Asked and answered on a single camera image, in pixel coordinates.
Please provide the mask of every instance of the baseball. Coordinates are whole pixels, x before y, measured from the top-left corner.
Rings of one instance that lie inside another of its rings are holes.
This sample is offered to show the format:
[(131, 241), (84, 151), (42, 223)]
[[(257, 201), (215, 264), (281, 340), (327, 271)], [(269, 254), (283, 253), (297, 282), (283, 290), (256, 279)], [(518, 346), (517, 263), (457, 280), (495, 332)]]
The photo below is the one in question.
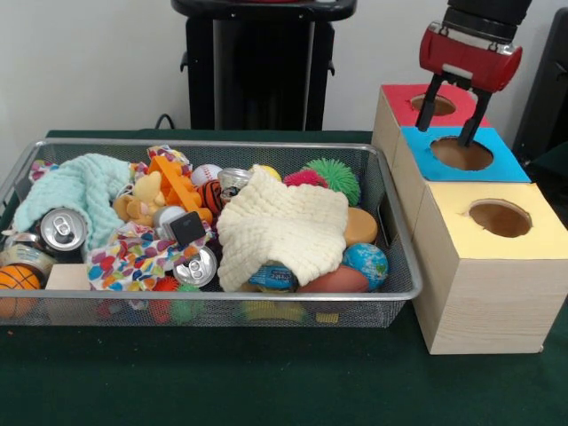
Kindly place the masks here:
[(201, 186), (210, 180), (217, 179), (217, 174), (222, 169), (215, 164), (202, 164), (192, 173), (192, 183), (195, 186)]

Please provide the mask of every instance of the white washcloth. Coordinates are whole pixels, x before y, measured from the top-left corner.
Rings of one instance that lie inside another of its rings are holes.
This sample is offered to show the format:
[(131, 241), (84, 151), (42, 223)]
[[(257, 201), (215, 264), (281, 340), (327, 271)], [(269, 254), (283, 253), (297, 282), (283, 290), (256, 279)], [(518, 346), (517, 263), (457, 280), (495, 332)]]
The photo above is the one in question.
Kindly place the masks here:
[(337, 269), (345, 250), (345, 195), (319, 186), (288, 187), (259, 166), (253, 171), (217, 222), (221, 287), (238, 290), (270, 261), (284, 264), (301, 286)]

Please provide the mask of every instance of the green tablecloth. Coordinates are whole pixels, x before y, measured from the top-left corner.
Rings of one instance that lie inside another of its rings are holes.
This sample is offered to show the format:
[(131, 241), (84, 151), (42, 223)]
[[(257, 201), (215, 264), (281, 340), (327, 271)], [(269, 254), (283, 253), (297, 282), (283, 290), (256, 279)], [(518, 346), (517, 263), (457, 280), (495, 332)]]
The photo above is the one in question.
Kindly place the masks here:
[[(369, 140), (368, 133), (52, 137)], [(431, 357), (388, 329), (0, 327), (0, 424), (568, 424), (568, 310), (538, 355)]]

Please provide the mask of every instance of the wooden block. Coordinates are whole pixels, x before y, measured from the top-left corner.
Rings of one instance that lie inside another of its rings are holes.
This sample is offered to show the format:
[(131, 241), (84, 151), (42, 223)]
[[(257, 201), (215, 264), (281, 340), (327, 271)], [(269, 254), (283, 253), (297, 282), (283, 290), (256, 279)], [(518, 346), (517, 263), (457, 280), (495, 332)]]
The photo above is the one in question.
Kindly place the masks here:
[(389, 106), (383, 88), (379, 93), (379, 104), (376, 110), (375, 130), (373, 131), (373, 146), (383, 151), (389, 167), (392, 168), (397, 149), (400, 127)]
[[(55, 264), (46, 290), (91, 290), (86, 264)], [(45, 298), (53, 326), (89, 326), (97, 323), (98, 299)]]
[(428, 183), (414, 245), (431, 354), (540, 351), (568, 294), (568, 232), (536, 185)]
[[(415, 126), (420, 112), (421, 97), (428, 84), (389, 84), (381, 87), (373, 146), (383, 150), (392, 168), (400, 128)], [(436, 100), (436, 112), (430, 127), (462, 126), (474, 113), (476, 103), (468, 92), (449, 84), (443, 84)], [(484, 118), (481, 127), (489, 127)]]
[(434, 151), (436, 141), (457, 137), (460, 131), (456, 127), (430, 128), (427, 132), (415, 127), (401, 129), (392, 177), (411, 236), (427, 180), (530, 182), (494, 129), (479, 129), (472, 148), (460, 148), (457, 139), (452, 139), (443, 149)]
[(422, 196), (426, 181), (418, 169), (414, 156), (404, 139), (398, 142), (397, 155), (392, 165), (392, 179), (397, 187), (398, 198), (405, 214), (408, 231), (412, 236), (418, 218), (418, 210), (422, 203)]

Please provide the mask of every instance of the yellow plush toy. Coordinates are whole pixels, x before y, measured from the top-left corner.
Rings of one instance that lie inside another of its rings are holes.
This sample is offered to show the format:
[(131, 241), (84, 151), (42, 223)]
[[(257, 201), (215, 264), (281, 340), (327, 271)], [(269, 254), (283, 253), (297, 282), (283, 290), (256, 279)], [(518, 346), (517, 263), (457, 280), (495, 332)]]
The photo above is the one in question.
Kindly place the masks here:
[(124, 222), (153, 226), (154, 213), (166, 205), (161, 185), (162, 175), (158, 171), (141, 177), (134, 185), (132, 195), (125, 194), (114, 201), (114, 211)]

